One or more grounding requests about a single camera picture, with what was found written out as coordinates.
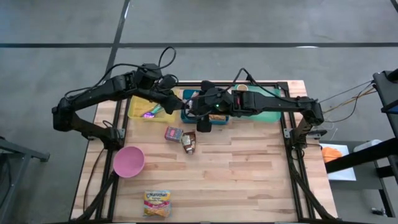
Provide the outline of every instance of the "green tray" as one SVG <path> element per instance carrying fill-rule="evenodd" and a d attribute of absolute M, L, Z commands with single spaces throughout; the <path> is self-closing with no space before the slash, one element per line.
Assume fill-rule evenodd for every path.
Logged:
<path fill-rule="evenodd" d="M 251 86 L 251 85 L 247 85 L 247 87 L 249 88 L 249 91 L 255 91 L 258 93 L 263 94 L 264 96 L 272 96 L 271 94 L 267 93 L 266 91 L 262 90 L 260 87 L 258 86 Z M 275 93 L 276 95 L 280 96 L 280 90 L 275 89 L 275 88 L 267 88 L 264 87 L 265 89 Z M 280 120 L 280 112 L 262 112 L 261 114 L 258 115 L 253 115 L 253 116 L 242 116 L 241 119 L 250 119 L 253 121 L 263 121 L 263 122 L 277 122 Z"/>

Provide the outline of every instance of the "snack bag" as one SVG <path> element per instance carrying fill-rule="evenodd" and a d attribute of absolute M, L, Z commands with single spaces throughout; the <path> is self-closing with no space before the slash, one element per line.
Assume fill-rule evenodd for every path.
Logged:
<path fill-rule="evenodd" d="M 172 211 L 169 190 L 154 190 L 144 192 L 144 216 L 169 217 Z"/>

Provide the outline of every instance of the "gray floor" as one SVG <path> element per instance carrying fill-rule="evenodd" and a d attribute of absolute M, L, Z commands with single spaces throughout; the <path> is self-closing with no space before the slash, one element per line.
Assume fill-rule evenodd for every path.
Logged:
<path fill-rule="evenodd" d="M 0 43 L 112 42 L 124 0 L 1 1 Z M 132 0 L 121 42 L 394 42 L 398 13 L 390 0 Z M 119 49 L 116 63 L 156 62 L 162 49 Z M 19 190 L 13 223 L 66 221 L 87 141 L 76 132 L 52 129 L 51 107 L 71 89 L 102 76 L 111 49 L 0 49 L 0 135 L 39 151 Z M 164 70 L 180 80 L 230 80 L 246 67 L 258 80 L 305 80 L 307 92 L 324 99 L 398 67 L 398 48 L 177 49 Z M 125 72 L 117 69 L 113 74 Z M 323 108 L 360 89 L 323 103 Z M 328 119 L 348 115 L 353 105 Z M 354 115 L 324 139 L 389 139 L 377 95 L 360 99 Z M 95 108 L 80 112 L 93 119 Z M 387 180 L 393 198 L 394 181 Z M 340 218 L 397 223 L 369 214 L 381 207 L 374 191 L 334 190 Z"/>

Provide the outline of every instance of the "wooden table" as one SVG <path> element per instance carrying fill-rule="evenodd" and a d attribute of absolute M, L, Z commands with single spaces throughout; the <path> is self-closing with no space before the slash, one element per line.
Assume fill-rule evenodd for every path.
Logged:
<path fill-rule="evenodd" d="M 303 81 L 287 82 L 291 97 L 307 94 Z M 103 126 L 102 120 L 112 121 L 115 105 L 112 101 L 100 103 L 95 124 Z M 123 113 L 124 108 L 119 124 L 122 123 Z M 295 119 L 298 124 L 302 116 L 296 113 Z M 197 132 L 197 149 L 192 156 L 184 153 L 180 143 L 164 139 L 168 125 L 183 128 L 184 131 L 196 128 L 195 124 L 183 124 L 178 116 L 173 124 L 129 120 L 126 146 L 142 149 L 146 164 L 137 177 L 120 178 L 114 222 L 297 221 L 279 122 L 232 118 L 225 126 L 213 126 L 210 133 Z M 88 145 L 71 218 L 82 213 L 84 191 L 102 148 L 99 140 Z M 101 155 L 95 170 L 87 204 L 100 189 L 105 155 Z M 312 192 L 328 212 L 337 217 L 319 147 L 306 148 L 304 161 Z M 166 219 L 142 217 L 145 190 L 171 190 L 172 216 Z M 104 201 L 104 217 L 109 195 L 110 190 Z M 308 217 L 301 191 L 300 198 L 305 217 Z"/>

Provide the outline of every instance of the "pink bowl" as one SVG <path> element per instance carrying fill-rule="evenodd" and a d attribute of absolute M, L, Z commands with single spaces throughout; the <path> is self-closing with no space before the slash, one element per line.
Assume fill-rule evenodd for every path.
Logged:
<path fill-rule="evenodd" d="M 113 159 L 113 169 L 121 177 L 134 177 L 144 168 L 144 153 L 134 146 L 119 150 Z"/>

